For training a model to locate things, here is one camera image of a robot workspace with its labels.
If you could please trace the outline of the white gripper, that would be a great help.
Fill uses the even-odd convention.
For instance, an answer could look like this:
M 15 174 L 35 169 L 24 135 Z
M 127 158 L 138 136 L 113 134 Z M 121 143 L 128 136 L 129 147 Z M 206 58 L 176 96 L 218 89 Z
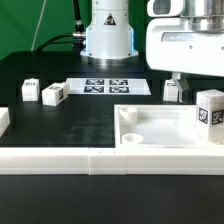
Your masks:
M 190 87 L 186 75 L 224 77 L 224 32 L 195 32 L 182 18 L 153 19 L 146 31 L 146 61 L 151 69 L 170 71 L 181 103 Z

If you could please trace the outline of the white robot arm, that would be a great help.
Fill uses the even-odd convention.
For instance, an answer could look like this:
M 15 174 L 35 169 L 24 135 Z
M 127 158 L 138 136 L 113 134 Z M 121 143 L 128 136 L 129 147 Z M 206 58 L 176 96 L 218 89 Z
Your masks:
M 186 74 L 224 77 L 224 0 L 149 0 L 146 61 L 169 71 L 163 99 L 180 101 Z

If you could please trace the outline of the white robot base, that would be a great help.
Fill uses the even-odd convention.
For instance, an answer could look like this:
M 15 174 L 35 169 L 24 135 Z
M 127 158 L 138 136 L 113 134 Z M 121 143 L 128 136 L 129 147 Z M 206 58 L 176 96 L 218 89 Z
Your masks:
M 129 25 L 129 0 L 92 0 L 92 21 L 86 28 L 81 59 L 102 66 L 135 60 L 134 30 Z

